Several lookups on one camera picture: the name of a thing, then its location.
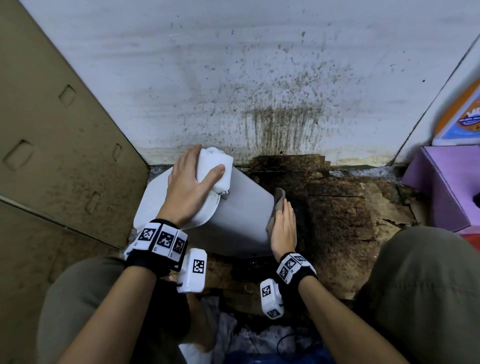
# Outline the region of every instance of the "forearm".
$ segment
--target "forearm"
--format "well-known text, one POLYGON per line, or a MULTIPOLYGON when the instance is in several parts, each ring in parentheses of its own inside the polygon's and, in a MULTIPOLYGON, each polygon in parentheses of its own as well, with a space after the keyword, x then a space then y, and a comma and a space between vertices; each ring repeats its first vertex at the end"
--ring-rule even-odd
POLYGON ((59 363, 128 363, 155 282, 146 268, 125 269, 59 363))
POLYGON ((300 281, 299 293, 337 364, 405 364, 378 332, 330 294, 315 277, 300 281))

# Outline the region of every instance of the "person's left hand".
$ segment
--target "person's left hand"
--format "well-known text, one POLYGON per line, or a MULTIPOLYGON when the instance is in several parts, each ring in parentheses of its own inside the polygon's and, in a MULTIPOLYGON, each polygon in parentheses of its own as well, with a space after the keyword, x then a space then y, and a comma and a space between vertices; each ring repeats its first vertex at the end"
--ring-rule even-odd
POLYGON ((213 185, 225 173, 225 166, 219 164, 199 183, 195 175, 201 149, 202 145, 197 144, 174 164, 168 177, 167 197, 156 216, 174 223, 179 229, 200 210, 213 185))

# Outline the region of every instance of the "hand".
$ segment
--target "hand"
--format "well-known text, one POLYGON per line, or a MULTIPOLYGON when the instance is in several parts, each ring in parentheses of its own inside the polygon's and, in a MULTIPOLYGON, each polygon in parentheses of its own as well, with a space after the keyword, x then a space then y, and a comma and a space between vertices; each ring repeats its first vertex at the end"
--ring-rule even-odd
POLYGON ((295 215, 292 205, 285 199, 283 200, 283 211, 276 212, 275 225, 270 239, 273 256, 277 262, 280 263, 280 258, 284 254, 295 251, 296 236, 295 215))
POLYGON ((225 166, 219 164, 201 183, 197 181, 195 174, 201 149, 201 144, 188 149, 173 165, 168 177, 167 197, 156 218, 163 218, 181 228, 200 210, 213 185, 222 178, 225 166))

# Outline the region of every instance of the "toilet lid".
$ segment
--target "toilet lid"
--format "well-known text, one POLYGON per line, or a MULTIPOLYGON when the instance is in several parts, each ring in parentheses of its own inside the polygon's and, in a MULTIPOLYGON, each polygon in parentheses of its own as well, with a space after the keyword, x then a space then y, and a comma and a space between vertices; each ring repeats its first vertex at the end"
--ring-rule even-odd
MULTIPOLYGON (((165 202, 168 176, 172 173, 172 170, 173 168, 166 170, 148 184, 133 219, 133 227, 135 229, 141 230, 148 222, 155 219, 165 202)), ((205 224, 213 216, 219 203, 220 195, 210 191, 200 211, 182 227, 182 230, 205 224)))

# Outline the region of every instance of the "rotten floor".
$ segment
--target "rotten floor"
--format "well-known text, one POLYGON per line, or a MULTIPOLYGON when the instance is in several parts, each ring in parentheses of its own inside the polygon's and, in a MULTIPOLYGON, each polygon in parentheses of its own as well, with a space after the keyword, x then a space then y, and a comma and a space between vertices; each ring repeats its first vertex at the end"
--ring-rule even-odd
MULTIPOLYGON (((415 225, 409 192, 373 177, 332 177, 320 155, 258 157, 245 173, 269 192, 286 191, 296 213, 297 251, 312 262, 320 282, 351 300, 368 279, 380 247, 415 225)), ((259 283, 276 268, 272 258, 232 260, 209 255, 207 292, 234 312, 261 315, 259 283)))

